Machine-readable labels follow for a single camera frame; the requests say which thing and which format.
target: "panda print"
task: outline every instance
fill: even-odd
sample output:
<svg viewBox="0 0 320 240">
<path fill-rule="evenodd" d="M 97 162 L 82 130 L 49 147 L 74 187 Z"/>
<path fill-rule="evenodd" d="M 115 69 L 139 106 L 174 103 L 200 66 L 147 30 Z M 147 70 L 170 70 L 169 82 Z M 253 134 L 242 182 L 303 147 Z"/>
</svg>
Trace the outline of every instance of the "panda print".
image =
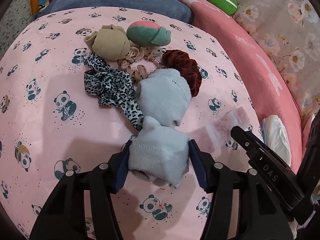
<svg viewBox="0 0 320 240">
<path fill-rule="evenodd" d="M 25 238 L 29 240 L 30 236 L 26 233 L 26 231 L 24 230 L 23 226 L 21 224 L 18 224 L 17 228 L 21 231 L 21 233 L 25 236 Z"/>
<path fill-rule="evenodd" d="M 73 161 L 72 158 L 69 158 L 65 161 L 57 161 L 54 165 L 54 176 L 59 180 L 67 171 L 74 171 L 75 173 L 79 173 L 80 166 L 78 165 L 78 163 Z"/>
<path fill-rule="evenodd" d="M 193 26 L 190 25 L 189 23 L 184 23 L 185 25 L 187 25 L 189 28 L 193 29 Z"/>
<path fill-rule="evenodd" d="M 8 110 L 9 104 L 10 104 L 10 99 L 7 95 L 5 95 L 0 102 L 1 113 L 4 114 Z"/>
<path fill-rule="evenodd" d="M 73 12 L 75 12 L 74 10 L 71 10 L 71 11 L 68 11 L 68 12 L 66 12 L 66 13 L 64 13 L 64 14 L 70 14 L 70 13 L 73 13 Z"/>
<path fill-rule="evenodd" d="M 61 120 L 65 121 L 69 117 L 73 116 L 76 111 L 76 103 L 70 100 L 70 96 L 67 94 L 66 91 L 63 91 L 59 94 L 54 100 L 56 106 L 58 107 L 56 110 L 58 113 L 62 113 Z"/>
<path fill-rule="evenodd" d="M 74 57 L 72 58 L 71 62 L 77 65 L 81 64 L 85 61 L 86 56 L 87 56 L 87 48 L 75 49 Z"/>
<path fill-rule="evenodd" d="M 184 43 L 188 49 L 191 49 L 192 51 L 196 50 L 196 47 L 191 43 L 191 41 L 184 40 Z"/>
<path fill-rule="evenodd" d="M 219 113 L 221 103 L 216 98 L 213 98 L 208 101 L 208 106 L 213 111 L 213 114 L 216 115 Z"/>
<path fill-rule="evenodd" d="M 28 92 L 28 100 L 33 100 L 36 98 L 37 95 L 40 94 L 41 89 L 37 87 L 36 79 L 33 79 L 27 85 L 27 92 Z"/>
<path fill-rule="evenodd" d="M 144 20 L 144 21 L 150 21 L 150 22 L 156 22 L 154 19 L 149 19 L 149 18 L 146 18 L 146 17 L 142 17 L 141 20 Z"/>
<path fill-rule="evenodd" d="M 217 57 L 217 54 L 215 54 L 211 49 L 206 48 L 206 51 L 210 53 L 212 56 Z"/>
<path fill-rule="evenodd" d="M 225 78 L 228 77 L 228 74 L 225 72 L 224 69 L 219 68 L 219 67 L 216 66 L 216 71 L 217 71 L 219 74 L 223 75 Z"/>
<path fill-rule="evenodd" d="M 159 199 L 155 198 L 154 195 L 150 195 L 140 208 L 147 213 L 151 213 L 155 220 L 163 220 L 168 216 L 168 213 L 172 210 L 172 205 L 160 204 Z"/>
<path fill-rule="evenodd" d="M 202 197 L 202 200 L 197 205 L 196 210 L 199 210 L 200 215 L 205 215 L 205 217 L 207 218 L 209 215 L 210 208 L 211 208 L 211 201 L 206 197 Z"/>
<path fill-rule="evenodd" d="M 50 33 L 46 39 L 52 39 L 55 40 L 56 38 L 58 38 L 60 36 L 60 33 Z"/>
<path fill-rule="evenodd" d="M 148 15 L 153 15 L 152 12 L 148 12 L 148 11 L 141 11 L 142 13 L 148 14 Z"/>
<path fill-rule="evenodd" d="M 16 157 L 18 163 L 21 164 L 22 168 L 24 168 L 25 171 L 29 171 L 31 164 L 30 152 L 21 141 L 18 141 L 14 149 L 14 156 Z"/>
<path fill-rule="evenodd" d="M 41 61 L 45 55 L 47 55 L 48 53 L 50 52 L 50 49 L 45 49 L 43 51 L 41 51 L 35 58 L 35 61 L 38 62 L 38 61 Z"/>
<path fill-rule="evenodd" d="M 76 31 L 76 34 L 77 35 L 80 34 L 81 36 L 87 36 L 90 33 L 92 33 L 92 30 L 91 29 L 87 29 L 87 28 L 82 28 L 82 29 Z"/>
<path fill-rule="evenodd" d="M 69 23 L 69 22 L 71 22 L 71 21 L 72 21 L 72 19 L 64 19 L 64 20 L 62 20 L 62 21 L 59 21 L 58 23 L 67 24 L 67 23 Z"/>
<path fill-rule="evenodd" d="M 0 188 L 1 188 L 1 193 L 4 196 L 4 198 L 9 199 L 10 198 L 9 188 L 4 181 L 1 182 Z"/>
<path fill-rule="evenodd" d="M 174 29 L 178 30 L 179 32 L 181 32 L 181 31 L 182 31 L 182 29 L 181 29 L 180 27 L 178 27 L 178 26 L 176 26 L 176 25 L 174 25 L 174 24 L 170 24 L 170 27 L 172 27 L 172 28 L 174 28 Z"/>
<path fill-rule="evenodd" d="M 124 22 L 127 18 L 117 15 L 117 16 L 113 16 L 113 19 L 117 22 Z"/>
<path fill-rule="evenodd" d="M 87 231 L 87 236 L 96 239 L 96 233 L 94 231 L 92 218 L 85 218 L 85 230 Z"/>
<path fill-rule="evenodd" d="M 252 101 L 251 101 L 251 98 L 248 98 L 248 100 L 249 100 L 249 102 L 250 102 L 250 104 L 251 104 L 251 106 L 252 106 L 252 109 L 254 110 L 254 106 L 253 106 L 253 103 L 252 103 Z"/>
<path fill-rule="evenodd" d="M 197 64 L 197 66 L 198 66 L 198 69 L 200 71 L 202 78 L 203 79 L 208 78 L 208 72 L 206 70 L 204 70 L 202 67 L 200 67 L 198 64 Z"/>
<path fill-rule="evenodd" d="M 20 41 L 18 41 L 18 42 L 13 46 L 13 50 L 15 50 L 19 45 L 20 45 Z"/>
<path fill-rule="evenodd" d="M 243 84 L 241 77 L 240 77 L 238 74 L 236 74 L 236 73 L 233 73 L 233 74 L 235 75 L 235 78 L 236 78 L 237 80 L 239 80 L 239 82 L 240 82 L 241 84 Z"/>
<path fill-rule="evenodd" d="M 42 25 L 39 27 L 38 30 L 43 30 L 43 29 L 45 29 L 45 28 L 47 27 L 47 25 L 48 25 L 48 23 L 42 24 Z"/>
<path fill-rule="evenodd" d="M 18 65 L 15 65 L 14 67 L 12 67 L 9 72 L 7 73 L 7 77 L 11 76 L 13 73 L 15 73 L 17 70 L 19 69 Z"/>
<path fill-rule="evenodd" d="M 90 16 L 91 18 L 97 18 L 97 17 L 100 17 L 101 14 L 92 13 L 92 14 L 89 14 L 89 16 Z"/>
<path fill-rule="evenodd" d="M 227 60 L 230 60 L 230 58 L 223 52 L 223 51 L 221 51 L 220 52 Z"/>
<path fill-rule="evenodd" d="M 238 149 L 239 144 L 233 138 L 231 138 L 226 143 L 226 146 L 232 148 L 233 151 L 236 151 Z"/>
<path fill-rule="evenodd" d="M 31 205 L 32 209 L 33 209 L 33 213 L 38 216 L 40 214 L 40 211 L 42 209 L 42 207 L 36 206 L 36 205 Z"/>
<path fill-rule="evenodd" d="M 23 50 L 22 51 L 26 51 L 31 47 L 31 41 L 27 42 L 25 45 L 23 45 Z"/>
</svg>

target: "white plastic bag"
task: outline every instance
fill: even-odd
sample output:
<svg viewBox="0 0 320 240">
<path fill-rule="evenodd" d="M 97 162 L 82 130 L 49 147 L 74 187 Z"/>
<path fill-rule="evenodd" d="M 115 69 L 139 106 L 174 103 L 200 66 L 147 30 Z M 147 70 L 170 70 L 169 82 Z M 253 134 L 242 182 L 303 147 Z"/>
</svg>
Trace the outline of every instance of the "white plastic bag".
<svg viewBox="0 0 320 240">
<path fill-rule="evenodd" d="M 262 120 L 260 126 L 264 143 L 290 166 L 290 144 L 281 119 L 277 115 L 270 115 Z"/>
</svg>

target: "pink blanket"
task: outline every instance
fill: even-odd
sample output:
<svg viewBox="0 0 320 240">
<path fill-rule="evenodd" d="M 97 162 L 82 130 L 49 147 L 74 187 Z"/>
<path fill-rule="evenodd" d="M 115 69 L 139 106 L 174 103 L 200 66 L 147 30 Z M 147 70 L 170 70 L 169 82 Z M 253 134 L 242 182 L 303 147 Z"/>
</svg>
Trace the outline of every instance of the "pink blanket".
<svg viewBox="0 0 320 240">
<path fill-rule="evenodd" d="M 179 0 L 192 9 L 193 25 L 214 36 L 243 80 L 258 119 L 278 115 L 286 127 L 292 154 L 291 168 L 301 163 L 301 117 L 276 67 L 257 43 L 230 16 L 206 0 Z"/>
</svg>

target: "brown velvet scrunchie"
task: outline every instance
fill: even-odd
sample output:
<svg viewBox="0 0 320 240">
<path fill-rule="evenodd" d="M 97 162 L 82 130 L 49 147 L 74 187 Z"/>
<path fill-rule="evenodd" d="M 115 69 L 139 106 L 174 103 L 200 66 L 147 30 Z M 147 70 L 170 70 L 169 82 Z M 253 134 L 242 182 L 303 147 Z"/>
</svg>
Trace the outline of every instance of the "brown velvet scrunchie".
<svg viewBox="0 0 320 240">
<path fill-rule="evenodd" d="M 202 76 L 198 70 L 197 62 L 189 58 L 188 53 L 178 49 L 167 50 L 162 55 L 162 63 L 168 68 L 174 68 L 180 72 L 190 87 L 192 97 L 198 95 Z"/>
</svg>

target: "floral fabric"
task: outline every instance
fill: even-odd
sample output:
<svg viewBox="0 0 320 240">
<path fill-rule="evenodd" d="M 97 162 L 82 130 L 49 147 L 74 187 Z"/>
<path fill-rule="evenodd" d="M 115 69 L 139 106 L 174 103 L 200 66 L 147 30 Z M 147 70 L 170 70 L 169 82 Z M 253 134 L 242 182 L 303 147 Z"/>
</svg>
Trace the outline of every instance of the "floral fabric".
<svg viewBox="0 0 320 240">
<path fill-rule="evenodd" d="M 280 72 L 300 109 L 303 128 L 320 106 L 319 16 L 309 0 L 237 1 L 233 18 Z"/>
</svg>

